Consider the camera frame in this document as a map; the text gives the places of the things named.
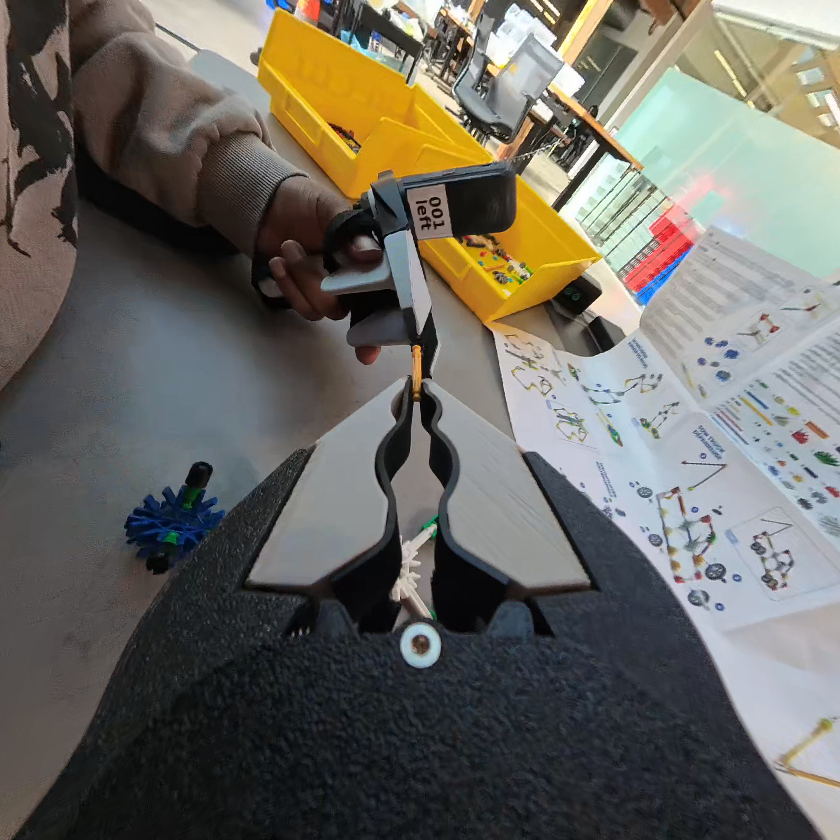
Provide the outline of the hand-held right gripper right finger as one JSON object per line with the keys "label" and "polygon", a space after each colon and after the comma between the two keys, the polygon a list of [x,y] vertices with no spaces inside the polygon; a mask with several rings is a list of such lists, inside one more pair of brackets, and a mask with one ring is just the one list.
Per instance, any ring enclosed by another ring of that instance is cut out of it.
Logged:
{"label": "hand-held right gripper right finger", "polygon": [[549,628],[542,596],[588,576],[526,454],[433,381],[423,383],[429,468],[442,495],[431,581],[445,628]]}

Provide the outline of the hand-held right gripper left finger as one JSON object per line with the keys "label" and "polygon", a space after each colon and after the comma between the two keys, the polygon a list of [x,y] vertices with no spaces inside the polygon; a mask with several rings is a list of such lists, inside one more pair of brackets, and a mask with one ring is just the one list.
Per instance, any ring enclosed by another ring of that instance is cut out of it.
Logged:
{"label": "hand-held right gripper left finger", "polygon": [[395,381],[311,447],[255,557],[250,589],[336,600],[362,622],[402,567],[392,479],[411,450],[413,390]]}

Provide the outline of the yellow plastic bin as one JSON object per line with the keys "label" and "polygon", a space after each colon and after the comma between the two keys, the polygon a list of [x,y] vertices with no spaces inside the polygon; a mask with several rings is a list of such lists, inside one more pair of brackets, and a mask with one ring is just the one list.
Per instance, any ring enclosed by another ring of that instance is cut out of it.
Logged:
{"label": "yellow plastic bin", "polygon": [[314,26],[277,12],[258,68],[280,124],[347,197],[377,179],[469,163],[423,89]]}
{"label": "yellow plastic bin", "polygon": [[[493,155],[455,124],[456,140],[444,140],[426,132],[384,120],[395,133],[389,151],[399,175],[414,175],[484,164]],[[505,251],[532,271],[521,284],[502,286],[491,269],[479,266],[474,248],[453,238],[432,239],[420,244],[421,256],[448,283],[451,290],[483,323],[493,322],[553,298],[601,256],[577,234],[529,185],[517,177],[518,213],[509,230],[497,238]]]}

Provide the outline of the colourful rod connector toy model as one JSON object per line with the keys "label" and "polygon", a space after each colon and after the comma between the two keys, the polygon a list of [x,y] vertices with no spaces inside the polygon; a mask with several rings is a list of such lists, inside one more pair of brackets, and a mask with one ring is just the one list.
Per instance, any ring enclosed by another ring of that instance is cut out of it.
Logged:
{"label": "colourful rod connector toy model", "polygon": [[[146,496],[126,518],[126,542],[136,547],[147,571],[155,575],[172,571],[223,520],[225,511],[216,508],[217,499],[206,497],[213,472],[205,461],[193,463],[178,490],[165,487],[161,498]],[[402,568],[391,594],[410,614],[430,619],[437,615],[418,592],[422,575],[417,556],[437,533],[438,518],[432,518],[413,539],[402,541]]]}

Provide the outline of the person's left forearm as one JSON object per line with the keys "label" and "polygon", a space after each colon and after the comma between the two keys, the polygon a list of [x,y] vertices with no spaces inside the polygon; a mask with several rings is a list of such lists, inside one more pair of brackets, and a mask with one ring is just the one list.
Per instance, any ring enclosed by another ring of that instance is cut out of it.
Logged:
{"label": "person's left forearm", "polygon": [[298,176],[244,99],[196,76],[140,2],[69,2],[77,140],[114,181],[252,256],[277,188]]}

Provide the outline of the person's left hand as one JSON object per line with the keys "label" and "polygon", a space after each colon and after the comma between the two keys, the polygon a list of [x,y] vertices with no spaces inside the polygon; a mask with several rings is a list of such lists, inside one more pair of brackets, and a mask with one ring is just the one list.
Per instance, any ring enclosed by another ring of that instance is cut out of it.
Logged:
{"label": "person's left hand", "polygon": [[322,289],[323,240],[333,219],[349,207],[342,195],[293,176],[279,185],[260,224],[255,255],[267,260],[272,277],[263,285],[265,294],[282,297],[310,322],[341,321],[350,314]]}

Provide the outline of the pile of small building parts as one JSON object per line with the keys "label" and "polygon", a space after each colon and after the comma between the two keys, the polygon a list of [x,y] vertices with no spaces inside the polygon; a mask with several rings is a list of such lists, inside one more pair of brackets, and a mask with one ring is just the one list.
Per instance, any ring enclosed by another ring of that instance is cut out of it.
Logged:
{"label": "pile of small building parts", "polygon": [[510,255],[493,234],[466,235],[456,241],[499,286],[516,289],[533,275],[527,264]]}

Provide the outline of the grey office chair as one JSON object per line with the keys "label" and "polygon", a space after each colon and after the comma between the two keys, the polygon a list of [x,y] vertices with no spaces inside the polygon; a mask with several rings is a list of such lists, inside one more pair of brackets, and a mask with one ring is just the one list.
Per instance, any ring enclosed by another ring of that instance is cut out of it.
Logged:
{"label": "grey office chair", "polygon": [[452,95],[462,111],[462,125],[480,143],[488,138],[512,142],[534,104],[564,67],[562,58],[528,35],[515,54],[485,87],[490,67],[490,33],[476,34],[473,49],[455,80]]}

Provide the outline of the wooden office table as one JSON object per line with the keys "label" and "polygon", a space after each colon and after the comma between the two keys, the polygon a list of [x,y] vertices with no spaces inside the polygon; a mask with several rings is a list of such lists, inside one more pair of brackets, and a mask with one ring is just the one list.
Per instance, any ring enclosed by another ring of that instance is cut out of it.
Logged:
{"label": "wooden office table", "polygon": [[606,155],[612,156],[617,161],[622,161],[628,164],[632,169],[641,172],[644,165],[638,161],[632,154],[630,154],[606,129],[596,117],[592,116],[578,101],[573,97],[566,95],[560,86],[551,82],[548,90],[563,104],[572,114],[580,119],[589,130],[592,132],[593,142],[596,145],[596,150],[592,155],[581,162],[581,167],[576,175],[570,176],[570,181],[563,189],[562,193],[558,195],[552,204],[552,208],[557,213],[571,200],[577,190],[583,185],[592,173],[594,168]]}

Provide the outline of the black box with green light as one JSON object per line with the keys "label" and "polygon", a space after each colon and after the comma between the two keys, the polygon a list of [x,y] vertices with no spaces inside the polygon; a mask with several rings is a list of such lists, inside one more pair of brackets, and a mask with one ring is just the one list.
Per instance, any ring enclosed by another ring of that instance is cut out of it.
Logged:
{"label": "black box with green light", "polygon": [[584,272],[551,298],[554,308],[565,317],[577,319],[599,300],[603,289],[598,279]]}

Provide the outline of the black flat box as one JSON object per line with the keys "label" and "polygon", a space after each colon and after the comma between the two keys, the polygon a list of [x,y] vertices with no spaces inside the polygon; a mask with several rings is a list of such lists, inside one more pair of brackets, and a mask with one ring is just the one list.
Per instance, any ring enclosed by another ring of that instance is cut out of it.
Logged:
{"label": "black flat box", "polygon": [[603,354],[614,349],[626,339],[626,334],[618,325],[603,316],[594,316],[585,325],[590,343],[595,354]]}

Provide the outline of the red plastic bin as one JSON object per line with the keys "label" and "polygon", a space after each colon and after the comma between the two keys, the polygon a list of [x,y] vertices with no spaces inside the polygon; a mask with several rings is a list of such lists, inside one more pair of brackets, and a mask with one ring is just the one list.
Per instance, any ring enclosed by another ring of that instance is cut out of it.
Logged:
{"label": "red plastic bin", "polygon": [[635,302],[646,306],[679,267],[704,228],[681,206],[672,205],[650,224],[647,243],[619,266],[617,275]]}

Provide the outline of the white building instruction sheet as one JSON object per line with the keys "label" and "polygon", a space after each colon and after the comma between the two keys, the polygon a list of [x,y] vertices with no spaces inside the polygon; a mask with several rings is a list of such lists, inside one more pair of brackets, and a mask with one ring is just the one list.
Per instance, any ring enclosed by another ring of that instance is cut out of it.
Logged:
{"label": "white building instruction sheet", "polygon": [[710,227],[590,358],[490,325],[514,438],[638,546],[838,838],[838,285]]}

